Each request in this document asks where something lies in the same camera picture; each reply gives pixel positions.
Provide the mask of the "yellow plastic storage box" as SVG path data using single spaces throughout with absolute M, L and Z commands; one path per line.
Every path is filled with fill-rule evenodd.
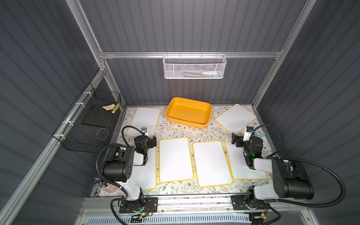
M 207 127 L 211 114 L 211 104 L 181 97 L 174 97 L 166 110 L 170 122 L 201 129 Z

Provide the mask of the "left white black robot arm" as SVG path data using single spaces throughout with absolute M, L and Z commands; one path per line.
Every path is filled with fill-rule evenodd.
M 127 128 L 140 133 L 134 138 L 133 146 L 125 138 L 124 131 Z M 138 212 L 144 208 L 145 198 L 143 190 L 130 177 L 133 167 L 146 166 L 148 151 L 157 146 L 157 138 L 149 137 L 147 128 L 139 129 L 131 125 L 123 127 L 121 135 L 125 143 L 112 143 L 104 147 L 97 156 L 95 168 L 101 180 L 122 191 L 123 197 L 119 201 Z

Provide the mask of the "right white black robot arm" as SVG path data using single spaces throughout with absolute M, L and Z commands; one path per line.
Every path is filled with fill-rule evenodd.
M 277 157 L 279 150 L 275 150 L 267 157 L 262 157 L 263 140 L 255 133 L 262 126 L 247 127 L 243 136 L 232 133 L 231 144 L 243 149 L 246 166 L 250 170 L 262 171 L 272 175 L 272 183 L 261 186 L 250 186 L 243 203 L 251 210 L 260 206 L 269 207 L 271 202 L 282 202 L 303 207 L 325 208 L 339 204 L 346 196 L 346 187 L 341 178 L 329 168 L 301 158 Z M 330 202 L 306 203 L 315 196 L 311 180 L 304 168 L 304 164 L 318 167 L 329 173 L 339 184 L 339 196 Z

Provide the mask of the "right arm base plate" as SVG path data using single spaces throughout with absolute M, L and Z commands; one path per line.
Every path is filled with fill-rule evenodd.
M 246 195 L 233 195 L 231 196 L 231 202 L 233 209 L 236 211 L 240 210 L 268 210 L 263 200 L 258 200 L 253 197 Z

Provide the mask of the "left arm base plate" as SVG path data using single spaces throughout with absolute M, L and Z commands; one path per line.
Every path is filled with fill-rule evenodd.
M 135 201 L 120 203 L 119 213 L 155 213 L 158 210 L 158 198 L 146 197 Z

